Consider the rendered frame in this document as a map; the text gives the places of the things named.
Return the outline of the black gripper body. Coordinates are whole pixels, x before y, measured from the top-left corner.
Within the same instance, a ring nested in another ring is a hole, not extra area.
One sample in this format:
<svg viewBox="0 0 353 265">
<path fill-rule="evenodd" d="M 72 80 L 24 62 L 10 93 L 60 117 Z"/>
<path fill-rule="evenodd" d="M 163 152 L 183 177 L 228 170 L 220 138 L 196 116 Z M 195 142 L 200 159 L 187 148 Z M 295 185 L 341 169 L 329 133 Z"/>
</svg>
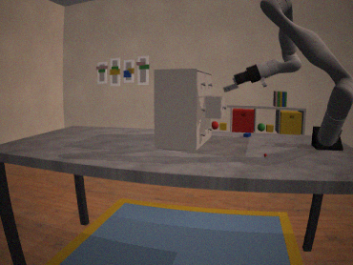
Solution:
<svg viewBox="0 0 353 265">
<path fill-rule="evenodd" d="M 269 76 L 271 76 L 271 72 L 266 62 L 255 64 L 254 66 L 246 68 L 246 71 L 234 75 L 237 85 L 246 81 L 254 83 L 261 80 L 263 87 L 267 86 L 264 78 Z"/>
</svg>

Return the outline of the beige chest of drawers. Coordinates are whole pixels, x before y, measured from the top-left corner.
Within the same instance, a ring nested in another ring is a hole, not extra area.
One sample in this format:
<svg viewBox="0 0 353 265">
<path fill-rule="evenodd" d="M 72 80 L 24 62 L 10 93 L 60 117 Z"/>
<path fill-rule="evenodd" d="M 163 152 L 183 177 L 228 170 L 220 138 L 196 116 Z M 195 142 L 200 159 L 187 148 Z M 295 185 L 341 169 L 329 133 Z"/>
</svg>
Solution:
<svg viewBox="0 0 353 265">
<path fill-rule="evenodd" d="M 154 70 L 155 148 L 197 151 L 211 137 L 197 148 L 197 98 L 212 96 L 197 95 L 197 71 Z"/>
</svg>

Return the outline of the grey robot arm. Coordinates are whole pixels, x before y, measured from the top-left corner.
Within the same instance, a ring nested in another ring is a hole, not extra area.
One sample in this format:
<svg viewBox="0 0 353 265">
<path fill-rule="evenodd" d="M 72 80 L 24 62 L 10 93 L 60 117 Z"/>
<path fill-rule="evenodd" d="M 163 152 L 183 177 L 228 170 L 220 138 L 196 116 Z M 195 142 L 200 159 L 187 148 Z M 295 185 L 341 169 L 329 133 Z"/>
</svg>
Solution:
<svg viewBox="0 0 353 265">
<path fill-rule="evenodd" d="M 284 62 L 278 59 L 266 61 L 271 76 L 301 68 L 301 61 L 295 53 L 298 47 L 310 63 L 326 71 L 336 84 L 317 135 L 322 145 L 332 146 L 337 143 L 353 104 L 353 77 L 315 32 L 293 23 L 292 0 L 261 0 L 260 8 L 280 28 L 279 41 Z"/>
</svg>

